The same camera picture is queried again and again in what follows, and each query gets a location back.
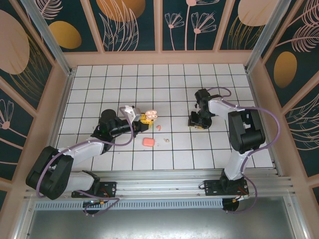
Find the white tile floor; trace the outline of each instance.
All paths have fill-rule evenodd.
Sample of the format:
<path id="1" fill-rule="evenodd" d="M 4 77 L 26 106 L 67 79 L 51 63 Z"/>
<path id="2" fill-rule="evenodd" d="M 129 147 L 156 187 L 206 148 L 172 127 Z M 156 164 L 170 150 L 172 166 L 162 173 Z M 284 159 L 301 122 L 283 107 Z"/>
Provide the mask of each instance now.
<path id="1" fill-rule="evenodd" d="M 112 147 L 83 161 L 77 170 L 223 168 L 231 154 L 226 122 L 214 117 L 210 129 L 187 126 L 188 115 L 195 110 L 195 92 L 215 86 L 229 88 L 232 96 L 227 100 L 233 104 L 255 105 L 241 64 L 78 66 L 57 146 L 87 139 L 103 110 L 118 112 L 119 107 L 134 105 L 142 112 L 157 110 L 154 128 L 139 133 L 127 146 Z M 129 137 L 121 135 L 116 143 L 127 142 Z M 142 145 L 144 137 L 155 139 L 153 148 Z M 273 167 L 268 151 L 256 153 L 248 167 Z"/>

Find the yellow oval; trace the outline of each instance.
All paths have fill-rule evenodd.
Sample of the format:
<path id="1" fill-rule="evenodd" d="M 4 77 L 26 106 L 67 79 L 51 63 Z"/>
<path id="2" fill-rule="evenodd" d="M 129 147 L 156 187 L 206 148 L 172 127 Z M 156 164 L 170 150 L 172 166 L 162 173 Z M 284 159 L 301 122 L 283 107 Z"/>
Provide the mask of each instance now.
<path id="1" fill-rule="evenodd" d="M 65 21 L 55 21 L 49 26 L 55 40 L 67 49 L 74 49 L 81 45 L 82 39 L 78 30 Z"/>
<path id="2" fill-rule="evenodd" d="M 297 71 L 297 59 L 295 55 L 289 51 L 281 53 L 275 63 L 274 78 L 278 87 L 284 88 L 288 86 L 294 79 Z"/>
<path id="3" fill-rule="evenodd" d="M 0 10 L 0 69 L 9 74 L 20 74 L 29 62 L 28 35 L 10 14 Z"/>
<path id="4" fill-rule="evenodd" d="M 127 16 L 122 1 L 125 4 L 128 12 L 129 9 L 132 10 L 135 18 L 141 16 L 145 10 L 145 0 L 96 0 L 96 3 L 98 4 L 102 13 L 104 13 L 104 15 L 108 18 L 120 22 L 130 21 L 132 19 L 130 16 Z"/>
<path id="5" fill-rule="evenodd" d="M 247 26 L 262 26 L 268 22 L 278 0 L 241 0 L 238 5 L 239 20 Z"/>

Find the gray floor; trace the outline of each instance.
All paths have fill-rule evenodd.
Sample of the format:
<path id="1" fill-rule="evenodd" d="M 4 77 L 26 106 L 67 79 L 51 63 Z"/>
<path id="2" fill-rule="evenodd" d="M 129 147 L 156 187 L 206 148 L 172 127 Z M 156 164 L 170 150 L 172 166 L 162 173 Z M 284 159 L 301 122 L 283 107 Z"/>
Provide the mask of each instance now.
<path id="1" fill-rule="evenodd" d="M 281 198 L 258 199 L 252 211 L 237 215 L 221 209 L 113 210 L 91 218 L 81 211 L 37 211 L 29 233 L 30 239 L 294 238 Z"/>

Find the pink sponge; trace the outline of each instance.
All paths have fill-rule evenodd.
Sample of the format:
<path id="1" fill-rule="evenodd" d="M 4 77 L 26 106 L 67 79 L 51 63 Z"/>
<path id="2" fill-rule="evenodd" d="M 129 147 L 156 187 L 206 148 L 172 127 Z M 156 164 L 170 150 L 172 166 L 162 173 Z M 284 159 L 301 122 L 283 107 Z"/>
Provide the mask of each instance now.
<path id="1" fill-rule="evenodd" d="M 144 138 L 143 146 L 145 147 L 153 147 L 155 144 L 155 140 L 153 138 Z"/>

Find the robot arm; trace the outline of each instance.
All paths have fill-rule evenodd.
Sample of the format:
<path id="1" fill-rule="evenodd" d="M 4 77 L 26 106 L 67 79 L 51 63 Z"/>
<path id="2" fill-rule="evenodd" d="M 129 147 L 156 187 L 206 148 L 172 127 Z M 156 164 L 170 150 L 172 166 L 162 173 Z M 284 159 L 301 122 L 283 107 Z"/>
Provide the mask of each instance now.
<path id="1" fill-rule="evenodd" d="M 227 180 L 242 178 L 241 166 L 246 156 L 265 142 L 265 133 L 257 110 L 239 110 L 222 101 L 220 95 L 211 96 L 206 89 L 195 93 L 197 112 L 191 112 L 188 125 L 209 128 L 211 118 L 218 115 L 228 121 L 229 140 L 233 148 L 223 174 Z"/>
<path id="2" fill-rule="evenodd" d="M 139 132 L 151 128 L 154 119 L 157 118 L 156 111 L 148 111 L 144 114 L 138 108 L 126 106 L 125 112 L 132 125 L 134 137 Z M 109 144 L 97 142 L 97 139 L 114 143 L 117 136 L 130 131 L 129 122 L 118 118 L 114 110 L 103 111 L 93 134 L 87 139 L 88 143 L 72 148 L 54 161 L 41 181 L 40 193 L 52 200 L 60 197 L 63 192 L 75 190 L 90 190 L 96 195 L 100 189 L 100 178 L 89 171 L 72 172 L 73 167 L 88 158 L 107 152 L 112 147 Z M 39 178 L 49 161 L 66 149 L 56 149 L 51 146 L 44 148 L 29 172 L 26 184 L 36 189 Z"/>

